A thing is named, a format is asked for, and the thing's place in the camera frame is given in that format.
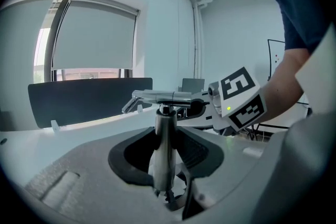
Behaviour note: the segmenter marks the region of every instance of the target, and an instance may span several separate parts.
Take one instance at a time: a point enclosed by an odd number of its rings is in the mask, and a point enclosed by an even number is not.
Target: window
[[[130,78],[130,70],[117,68],[75,68],[57,70],[57,81],[77,79]]]
[[[131,78],[139,11],[110,0],[58,1],[38,35],[34,83]]]
[[[44,59],[50,28],[42,28],[38,34],[34,57],[34,83],[44,82]]]

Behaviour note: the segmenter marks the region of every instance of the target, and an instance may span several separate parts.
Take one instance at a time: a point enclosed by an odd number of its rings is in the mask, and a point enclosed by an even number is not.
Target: white plastic clip
[[[51,127],[52,127],[55,134],[60,131],[60,127],[58,126],[57,121],[55,121],[55,120],[51,121]]]
[[[138,104],[137,112],[138,112],[138,113],[143,112],[143,109],[142,109],[142,105],[141,105],[141,104]]]

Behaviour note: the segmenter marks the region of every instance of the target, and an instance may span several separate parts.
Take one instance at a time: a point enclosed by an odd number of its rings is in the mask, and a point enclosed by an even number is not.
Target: chrome faucet
[[[153,180],[155,189],[169,191],[174,185],[176,163],[176,149],[171,139],[177,134],[177,113],[173,106],[190,108],[191,93],[134,91],[132,99],[122,108],[122,113],[130,112],[139,100],[160,105],[155,120],[155,133],[160,137],[160,145],[154,151]]]

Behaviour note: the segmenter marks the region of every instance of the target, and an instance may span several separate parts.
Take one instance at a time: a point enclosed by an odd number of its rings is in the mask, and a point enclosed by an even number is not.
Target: person
[[[285,30],[285,54],[268,83],[262,88],[267,113],[260,123],[290,109],[303,91],[295,78],[324,37],[331,23],[323,9],[323,0],[276,0]]]

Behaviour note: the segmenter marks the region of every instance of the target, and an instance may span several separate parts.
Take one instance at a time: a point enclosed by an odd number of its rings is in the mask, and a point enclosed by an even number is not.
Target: dark blue sleeve
[[[316,49],[326,33],[329,22],[318,0],[276,0],[285,29],[285,49]]]

